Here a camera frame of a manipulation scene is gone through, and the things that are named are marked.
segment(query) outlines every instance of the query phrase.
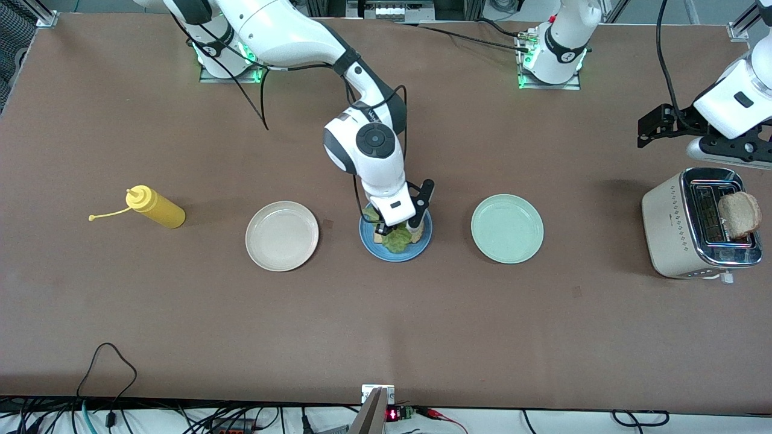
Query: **toaster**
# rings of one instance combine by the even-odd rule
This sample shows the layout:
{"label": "toaster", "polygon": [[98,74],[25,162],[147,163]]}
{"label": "toaster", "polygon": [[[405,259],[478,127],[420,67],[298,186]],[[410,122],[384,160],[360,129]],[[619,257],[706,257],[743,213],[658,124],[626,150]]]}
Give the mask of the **toaster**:
{"label": "toaster", "polygon": [[744,192],[725,168],[688,168],[643,196],[643,225],[657,273],[675,279],[718,277],[761,261],[756,232],[732,240],[718,213],[724,195]]}

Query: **plate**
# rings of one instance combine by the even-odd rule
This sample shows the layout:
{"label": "plate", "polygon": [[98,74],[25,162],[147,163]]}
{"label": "plate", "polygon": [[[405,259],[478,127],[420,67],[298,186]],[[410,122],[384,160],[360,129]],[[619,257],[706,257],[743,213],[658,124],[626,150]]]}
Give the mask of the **plate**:
{"label": "plate", "polygon": [[252,217],[246,229],[249,257],[268,271],[290,271],[311,257],[319,242],[319,224],[296,202],[274,202]]}
{"label": "plate", "polygon": [[390,263],[403,263],[409,261],[420,255],[421,252],[426,250],[429,242],[432,241],[432,215],[429,214],[429,210],[426,210],[424,214],[424,233],[421,235],[421,239],[417,243],[410,243],[404,251],[400,253],[392,253],[382,244],[377,244],[373,241],[373,234],[375,233],[375,226],[372,223],[365,222],[361,217],[359,218],[359,238],[362,240],[362,244],[368,252],[372,253],[378,259],[382,259]]}
{"label": "plate", "polygon": [[480,202],[472,214],[472,237],[485,256],[500,263],[521,263],[539,251],[544,223],[527,200],[494,195]]}

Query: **bottle cap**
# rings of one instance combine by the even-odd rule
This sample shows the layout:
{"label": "bottle cap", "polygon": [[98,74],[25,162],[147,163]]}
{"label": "bottle cap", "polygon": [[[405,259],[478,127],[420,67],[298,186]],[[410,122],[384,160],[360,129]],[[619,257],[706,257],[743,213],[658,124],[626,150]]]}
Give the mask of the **bottle cap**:
{"label": "bottle cap", "polygon": [[155,206],[155,192],[146,185],[137,185],[126,190],[126,205],[138,212],[147,212]]}

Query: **yellow bottle cap tether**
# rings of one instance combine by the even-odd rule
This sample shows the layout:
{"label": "yellow bottle cap tether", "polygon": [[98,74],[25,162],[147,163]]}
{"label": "yellow bottle cap tether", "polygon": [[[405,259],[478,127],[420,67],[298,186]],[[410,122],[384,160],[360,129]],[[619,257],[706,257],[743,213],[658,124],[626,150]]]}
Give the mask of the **yellow bottle cap tether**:
{"label": "yellow bottle cap tether", "polygon": [[94,219],[121,214],[133,209],[169,229],[177,228],[185,222],[185,211],[182,208],[176,206],[169,199],[159,195],[158,192],[146,185],[137,185],[126,190],[126,205],[129,205],[129,208],[122,211],[103,215],[89,215],[89,221],[93,222]]}

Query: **white plate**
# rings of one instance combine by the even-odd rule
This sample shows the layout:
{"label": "white plate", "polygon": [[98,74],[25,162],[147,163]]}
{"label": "white plate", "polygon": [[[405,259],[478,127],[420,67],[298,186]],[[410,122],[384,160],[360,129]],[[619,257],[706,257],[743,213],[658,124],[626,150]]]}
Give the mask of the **white plate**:
{"label": "white plate", "polygon": [[246,229],[249,257],[268,271],[289,271],[303,265],[318,242],[317,219],[296,202],[266,205]]}

